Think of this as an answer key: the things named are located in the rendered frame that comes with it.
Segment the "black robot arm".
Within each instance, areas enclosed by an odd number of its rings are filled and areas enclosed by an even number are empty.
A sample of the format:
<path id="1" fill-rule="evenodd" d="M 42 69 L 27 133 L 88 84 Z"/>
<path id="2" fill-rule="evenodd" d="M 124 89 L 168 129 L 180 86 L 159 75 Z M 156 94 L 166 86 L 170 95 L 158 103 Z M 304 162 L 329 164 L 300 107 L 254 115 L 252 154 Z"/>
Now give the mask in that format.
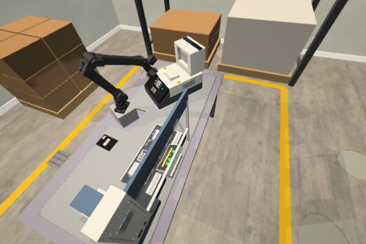
<path id="1" fill-rule="evenodd" d="M 124 55 L 103 55 L 100 53 L 85 52 L 80 59 L 77 70 L 84 76 L 87 77 L 104 90 L 111 93 L 115 101 L 115 112 L 124 114 L 127 110 L 130 102 L 127 94 L 121 91 L 119 88 L 114 87 L 106 79 L 100 76 L 94 71 L 95 67 L 104 67 L 105 65 L 135 65 L 143 67 L 146 73 L 153 77 L 155 80 L 159 78 L 151 65 L 156 63 L 157 58 L 150 54 L 147 58 L 141 55 L 137 56 L 124 56 Z M 149 66 L 148 66 L 149 65 Z M 147 72 L 148 71 L 148 72 Z"/>

